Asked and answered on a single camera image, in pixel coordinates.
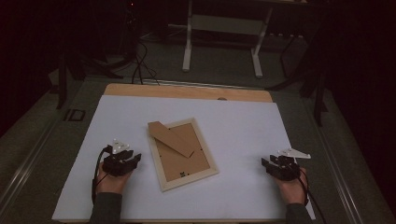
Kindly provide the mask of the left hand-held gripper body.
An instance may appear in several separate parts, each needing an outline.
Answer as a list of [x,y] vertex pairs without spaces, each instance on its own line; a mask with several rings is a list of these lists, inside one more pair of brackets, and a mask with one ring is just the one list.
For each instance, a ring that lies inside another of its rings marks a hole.
[[112,145],[107,145],[104,148],[104,152],[108,153],[108,156],[104,158],[103,170],[113,176],[126,175],[136,167],[128,167],[127,161],[131,160],[135,155],[129,159],[121,159],[120,154],[124,150],[131,150],[128,144],[124,144],[118,139],[114,139]]

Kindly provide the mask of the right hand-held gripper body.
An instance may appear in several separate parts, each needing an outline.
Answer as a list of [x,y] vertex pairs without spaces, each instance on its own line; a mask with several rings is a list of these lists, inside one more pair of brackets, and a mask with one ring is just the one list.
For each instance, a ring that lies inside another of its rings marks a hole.
[[268,173],[279,180],[291,181],[300,176],[300,166],[295,160],[310,159],[311,155],[294,148],[288,148],[279,150],[277,157],[279,157],[279,164],[270,161],[276,169],[273,172]]

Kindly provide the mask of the wooden picture frame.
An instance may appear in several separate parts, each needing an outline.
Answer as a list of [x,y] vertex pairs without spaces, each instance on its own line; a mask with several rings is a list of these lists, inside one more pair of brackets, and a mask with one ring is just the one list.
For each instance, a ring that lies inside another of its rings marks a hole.
[[196,119],[148,123],[148,141],[161,191],[216,175],[219,168]]

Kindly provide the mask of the person's left hand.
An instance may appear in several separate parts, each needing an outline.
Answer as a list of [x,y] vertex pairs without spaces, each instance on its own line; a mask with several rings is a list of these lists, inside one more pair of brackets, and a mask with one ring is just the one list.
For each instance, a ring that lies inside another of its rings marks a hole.
[[96,185],[96,193],[110,192],[122,194],[128,179],[132,173],[122,176],[109,175],[100,170],[98,175],[98,184]]

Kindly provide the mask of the person's right hand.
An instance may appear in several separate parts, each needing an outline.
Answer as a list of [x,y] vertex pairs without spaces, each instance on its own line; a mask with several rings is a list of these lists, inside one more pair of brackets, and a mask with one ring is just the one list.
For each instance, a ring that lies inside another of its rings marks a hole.
[[305,205],[308,183],[305,168],[300,169],[300,177],[291,181],[275,179],[285,204],[299,203]]

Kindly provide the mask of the white table sheet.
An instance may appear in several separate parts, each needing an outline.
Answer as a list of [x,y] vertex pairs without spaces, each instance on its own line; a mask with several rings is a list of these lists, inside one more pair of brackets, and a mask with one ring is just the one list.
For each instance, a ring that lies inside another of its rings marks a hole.
[[[161,191],[148,125],[195,119],[219,173]],[[103,96],[67,178],[53,219],[83,221],[92,213],[91,187],[102,148],[118,139],[142,159],[123,194],[126,221],[264,221],[284,218],[286,207],[262,158],[290,147],[274,103]]]

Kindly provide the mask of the black floor socket box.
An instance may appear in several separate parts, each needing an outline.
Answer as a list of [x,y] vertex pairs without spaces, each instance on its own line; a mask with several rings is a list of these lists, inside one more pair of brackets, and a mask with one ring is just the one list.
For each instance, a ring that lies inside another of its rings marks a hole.
[[64,115],[64,121],[83,121],[86,115],[85,110],[68,109]]

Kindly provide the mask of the black metal stand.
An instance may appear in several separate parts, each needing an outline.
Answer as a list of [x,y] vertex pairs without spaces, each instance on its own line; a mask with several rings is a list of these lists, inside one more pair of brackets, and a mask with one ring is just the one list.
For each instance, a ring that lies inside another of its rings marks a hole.
[[319,127],[322,126],[321,113],[325,109],[323,96],[326,78],[326,60],[318,51],[321,49],[321,34],[319,31],[311,35],[305,35],[306,48],[295,68],[290,72],[287,79],[272,87],[269,91],[280,91],[293,83],[302,81],[304,84],[300,88],[301,97],[308,98],[315,94],[314,119]]

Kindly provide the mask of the white metal stand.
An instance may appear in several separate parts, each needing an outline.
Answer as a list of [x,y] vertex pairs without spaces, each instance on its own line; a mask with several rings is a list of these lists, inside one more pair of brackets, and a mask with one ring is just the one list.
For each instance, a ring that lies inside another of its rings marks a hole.
[[184,50],[182,71],[190,71],[192,52],[191,35],[193,30],[200,30],[238,35],[256,35],[258,37],[258,41],[255,47],[250,50],[250,55],[256,78],[262,78],[263,71],[260,62],[259,52],[261,50],[262,42],[266,35],[269,21],[272,17],[274,9],[272,7],[269,7],[267,12],[264,14],[264,19],[261,21],[255,21],[247,19],[194,14],[192,12],[192,5],[193,0],[188,0],[187,37],[186,47]]

